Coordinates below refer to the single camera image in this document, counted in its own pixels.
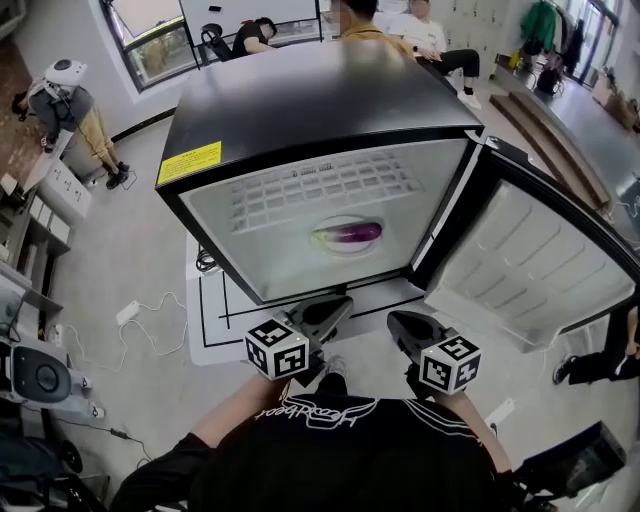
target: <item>person's hand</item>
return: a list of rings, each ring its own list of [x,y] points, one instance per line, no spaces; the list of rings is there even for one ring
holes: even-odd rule
[[[640,345],[634,342],[628,343],[627,355],[629,357],[635,357],[636,359],[640,360]]]
[[[441,61],[440,54],[435,50],[427,50],[426,48],[418,48],[418,53],[427,60]]]

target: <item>fridge shelf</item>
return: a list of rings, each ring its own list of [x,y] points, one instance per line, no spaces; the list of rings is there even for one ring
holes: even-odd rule
[[[239,234],[345,207],[424,192],[404,160],[392,152],[304,162],[234,183],[232,232]]]

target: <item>gray floor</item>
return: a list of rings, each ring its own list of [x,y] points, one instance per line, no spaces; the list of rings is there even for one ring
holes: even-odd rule
[[[480,118],[492,133],[531,154],[520,134],[489,105],[488,94],[486,90],[481,94],[485,108]],[[153,190],[170,122],[155,124],[117,145],[123,160],[137,171],[138,181],[129,191],[110,192],[104,183],[98,185],[89,217],[77,226],[71,252],[60,258],[55,269],[54,299],[65,306],[59,321],[73,325],[86,357],[103,365],[117,366],[122,356],[115,315],[131,300],[156,307],[165,291],[173,291],[184,301],[186,231]],[[172,302],[158,313],[143,312],[139,320],[158,340],[160,350],[179,344],[185,315]],[[124,335],[129,347],[119,373],[81,361],[71,331],[66,332],[65,344],[76,366],[93,379],[94,399],[107,410],[103,421],[93,423],[143,440],[152,457],[170,449],[253,373],[243,363],[197,367],[187,349],[157,357],[139,328],[127,327]],[[596,340],[596,345],[602,343],[601,337]],[[545,355],[523,355],[496,342],[484,347],[485,366],[469,394],[485,416],[508,397],[516,400],[516,411],[499,428],[499,438],[515,467],[598,420],[607,423],[625,448],[633,443],[638,425],[637,381],[554,388],[551,372],[567,346],[563,338]],[[584,350],[580,343],[575,348]],[[328,352],[346,357],[348,384],[354,394],[410,396],[401,373],[406,362],[387,334],[341,341]],[[107,433],[68,425],[64,429],[82,450],[101,458],[113,478],[112,490],[143,456],[138,445]],[[631,499],[626,491],[629,485],[620,485],[625,490],[618,495]],[[607,510],[626,509],[616,505]]]
[[[534,89],[536,77],[531,73],[513,74],[498,67],[497,76],[499,83],[509,90],[533,90],[549,107],[559,127],[590,160],[609,191],[612,203],[608,218],[614,228],[634,249],[640,248],[640,183],[636,179],[639,136],[623,128],[596,103],[590,90],[573,80],[565,79],[563,88],[555,96],[549,96]]]

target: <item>fridge door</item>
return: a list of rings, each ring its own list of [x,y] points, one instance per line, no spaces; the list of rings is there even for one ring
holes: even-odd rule
[[[467,173],[414,265],[428,306],[531,350],[634,299],[635,253],[525,153],[490,138]]]

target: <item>black mini fridge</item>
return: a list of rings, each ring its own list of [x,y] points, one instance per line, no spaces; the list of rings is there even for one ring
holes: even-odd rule
[[[633,300],[624,240],[483,131],[383,42],[303,44],[194,74],[156,189],[256,304],[402,275],[541,347]]]

